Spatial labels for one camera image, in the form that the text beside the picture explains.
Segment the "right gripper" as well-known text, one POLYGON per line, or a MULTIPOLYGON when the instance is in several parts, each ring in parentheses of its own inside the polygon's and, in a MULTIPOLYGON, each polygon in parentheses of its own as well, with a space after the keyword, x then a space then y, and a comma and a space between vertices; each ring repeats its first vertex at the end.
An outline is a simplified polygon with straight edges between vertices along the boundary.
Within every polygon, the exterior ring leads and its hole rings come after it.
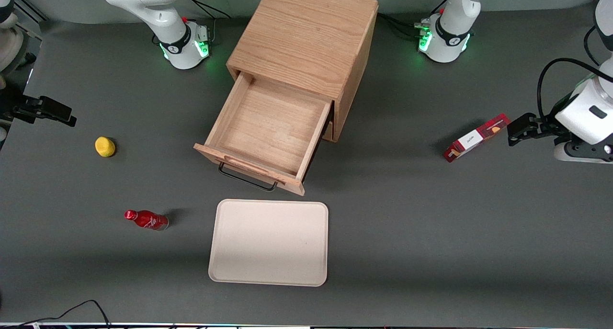
MULTIPOLYGON (((75 127, 77 118, 72 117, 72 109, 48 96, 42 97, 42 113, 53 120, 75 127)), ((0 117, 4 120, 22 120, 34 124, 36 119, 45 119, 37 106, 29 104, 29 96, 25 96, 21 89, 6 87, 0 91, 0 117)))

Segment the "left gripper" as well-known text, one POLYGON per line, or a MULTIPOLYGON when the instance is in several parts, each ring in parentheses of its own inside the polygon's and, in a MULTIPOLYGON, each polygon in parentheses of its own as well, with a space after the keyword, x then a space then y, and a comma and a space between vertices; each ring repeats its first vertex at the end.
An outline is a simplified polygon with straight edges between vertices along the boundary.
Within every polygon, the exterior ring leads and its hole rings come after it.
MULTIPOLYGON (((543 138, 539 117, 524 113, 508 129, 508 146, 543 138)), ((586 78, 554 104, 542 128, 554 135, 571 133, 588 144, 602 143, 613 132, 612 83, 604 78, 586 78)))

